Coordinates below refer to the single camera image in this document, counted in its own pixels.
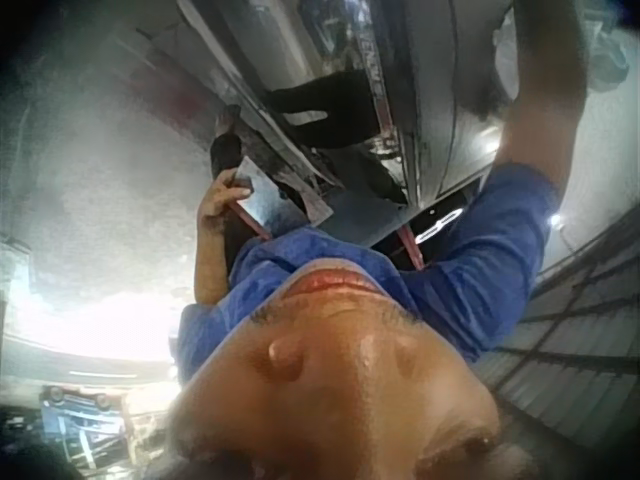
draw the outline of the blue shirt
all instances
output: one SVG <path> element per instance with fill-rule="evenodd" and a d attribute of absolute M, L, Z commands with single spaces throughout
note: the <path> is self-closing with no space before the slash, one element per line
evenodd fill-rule
<path fill-rule="evenodd" d="M 179 378 L 186 383 L 224 338 L 296 270 L 319 258 L 360 265 L 385 291 L 449 341 L 468 361 L 495 347 L 520 319 L 558 208 L 550 182 L 516 164 L 497 168 L 461 216 L 438 261 L 400 272 L 384 255 L 302 228 L 269 242 L 250 241 L 215 307 L 188 306 L 178 334 Z"/>

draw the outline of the mechanic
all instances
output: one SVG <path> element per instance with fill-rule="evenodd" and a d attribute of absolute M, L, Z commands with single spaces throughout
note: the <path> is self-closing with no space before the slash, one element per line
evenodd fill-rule
<path fill-rule="evenodd" d="M 586 67 L 571 1 L 516 0 L 515 13 L 519 97 L 483 191 L 429 269 L 399 272 L 314 228 L 249 240 L 229 264 L 225 207 L 251 192 L 232 169 L 217 177 L 178 340 L 171 438 L 185 457 L 241 454 L 256 478 L 524 478 L 518 455 L 495 460 L 498 409 L 469 364 L 512 330 L 534 287 Z"/>

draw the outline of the corrugated wall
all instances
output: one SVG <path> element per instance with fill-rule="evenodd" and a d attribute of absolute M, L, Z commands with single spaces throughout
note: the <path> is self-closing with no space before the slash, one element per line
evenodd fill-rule
<path fill-rule="evenodd" d="M 639 424 L 635 210 L 578 267 L 543 284 L 513 335 L 474 365 L 498 400 L 506 439 L 552 478 L 575 478 Z"/>

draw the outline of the hand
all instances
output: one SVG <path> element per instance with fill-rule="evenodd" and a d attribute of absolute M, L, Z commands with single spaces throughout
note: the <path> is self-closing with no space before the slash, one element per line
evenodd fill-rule
<path fill-rule="evenodd" d="M 224 170 L 205 193 L 198 208 L 198 229 L 211 233 L 224 231 L 224 213 L 231 202 L 245 200 L 251 196 L 251 189 L 233 187 L 237 168 Z"/>

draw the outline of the ceiling light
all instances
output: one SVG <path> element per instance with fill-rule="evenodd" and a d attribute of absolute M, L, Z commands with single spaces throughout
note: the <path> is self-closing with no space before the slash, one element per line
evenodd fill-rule
<path fill-rule="evenodd" d="M 429 240 L 434 235 L 437 235 L 438 232 L 440 232 L 440 230 L 442 230 L 444 227 L 446 227 L 448 224 L 450 224 L 456 218 L 462 215 L 462 212 L 464 212 L 464 208 L 458 208 L 457 210 L 454 210 L 448 215 L 445 215 L 444 217 L 442 217 L 440 220 L 438 220 L 435 223 L 433 227 L 431 227 L 430 229 L 428 229 L 427 231 L 421 233 L 416 237 L 416 244 L 420 245 L 421 243 L 424 243 L 427 240 Z"/>
<path fill-rule="evenodd" d="M 564 228 L 564 217 L 559 213 L 551 215 L 551 217 L 549 218 L 549 225 L 554 230 L 562 230 Z"/>

